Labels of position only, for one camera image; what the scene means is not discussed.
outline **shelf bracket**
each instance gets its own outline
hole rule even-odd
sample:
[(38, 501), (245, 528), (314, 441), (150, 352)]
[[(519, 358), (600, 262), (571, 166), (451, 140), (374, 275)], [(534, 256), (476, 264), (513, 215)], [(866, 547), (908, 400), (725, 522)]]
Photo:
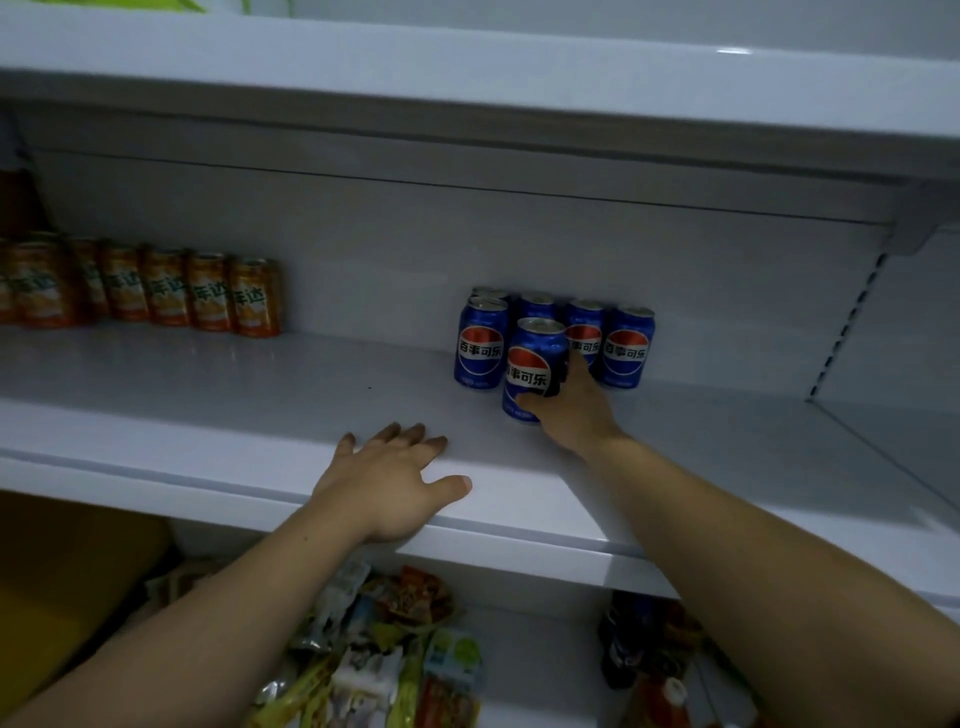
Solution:
[(960, 222), (960, 182), (913, 182), (900, 198), (883, 252), (914, 255), (941, 226), (956, 222)]

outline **bottle cap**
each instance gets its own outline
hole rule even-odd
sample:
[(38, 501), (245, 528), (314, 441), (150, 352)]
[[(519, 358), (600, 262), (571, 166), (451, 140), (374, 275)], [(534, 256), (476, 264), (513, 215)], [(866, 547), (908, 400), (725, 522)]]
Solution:
[(682, 708), (686, 702), (686, 688), (675, 677), (668, 677), (663, 683), (663, 697), (674, 708)]

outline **white metal shelf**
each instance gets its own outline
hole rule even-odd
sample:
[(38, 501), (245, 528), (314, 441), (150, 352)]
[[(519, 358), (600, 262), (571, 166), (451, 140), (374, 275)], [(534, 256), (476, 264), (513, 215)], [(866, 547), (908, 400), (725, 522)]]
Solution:
[[(450, 437), (455, 503), (404, 554), (673, 594), (577, 460), (453, 382), (450, 355), (310, 334), (270, 341), (104, 326), (0, 332), (4, 487), (259, 530), (302, 503), (346, 430)], [(816, 407), (653, 379), (622, 424), (908, 587), (960, 597), (960, 519)]]
[[(896, 27), (909, 9), (887, 5)], [(908, 16), (917, 20), (915, 12)], [(960, 15), (924, 18), (943, 29)], [(835, 47), (802, 39), (769, 48), (765, 43), (779, 42), (778, 35), (759, 33), (756, 46), (745, 37), (731, 48), (709, 34), (693, 36), (696, 42), (683, 33), (575, 36), (569, 34), (574, 26), (567, 35), (549, 35), (6, 3), (0, 6), (0, 93), (103, 104), (110, 99), (88, 81), (110, 78), (960, 137), (960, 62), (946, 51), (922, 58), (928, 50), (922, 44), (920, 50), (909, 43), (893, 47), (889, 55), (869, 43), (848, 49), (842, 37)], [(68, 75), (69, 83), (38, 85), (34, 74), (48, 82)]]
[[(612, 691), (600, 672), (595, 622), (470, 609), (463, 626), (484, 657), (478, 728), (602, 728), (614, 725), (627, 691)], [(694, 728), (714, 720), (695, 668), (684, 680)]]

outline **forearm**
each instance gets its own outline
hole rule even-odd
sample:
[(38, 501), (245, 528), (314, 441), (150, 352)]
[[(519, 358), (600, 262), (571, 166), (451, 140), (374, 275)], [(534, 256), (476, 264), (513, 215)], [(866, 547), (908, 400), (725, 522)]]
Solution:
[(350, 513), (316, 498), (36, 698), (9, 728), (238, 724), (312, 599), (358, 544)]
[(945, 726), (960, 629), (884, 574), (626, 437), (582, 454), (646, 553), (791, 724)]

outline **pepsi can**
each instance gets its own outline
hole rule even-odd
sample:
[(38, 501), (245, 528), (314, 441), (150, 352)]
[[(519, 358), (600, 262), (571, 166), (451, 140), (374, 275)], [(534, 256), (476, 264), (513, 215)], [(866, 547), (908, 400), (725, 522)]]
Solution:
[(509, 328), (507, 302), (470, 296), (460, 312), (453, 378), (470, 389), (494, 389), (503, 377)]
[(524, 392), (553, 397), (566, 378), (569, 347), (564, 325), (553, 319), (528, 317), (516, 322), (507, 351), (507, 377), (503, 386), (503, 411), (515, 420), (539, 420), (516, 403)]
[(572, 352), (580, 352), (593, 364), (603, 344), (604, 305), (598, 301), (574, 299), (566, 305), (566, 340)]
[(516, 300), (514, 319), (556, 319), (557, 305), (553, 296), (542, 291), (527, 291), (521, 293)]
[(597, 379), (610, 387), (634, 389), (643, 374), (654, 328), (654, 312), (649, 308), (618, 306), (610, 317)]
[(485, 299), (499, 299), (500, 301), (509, 301), (510, 292), (502, 288), (490, 288), (488, 285), (475, 285), (470, 291), (471, 296), (480, 296)]

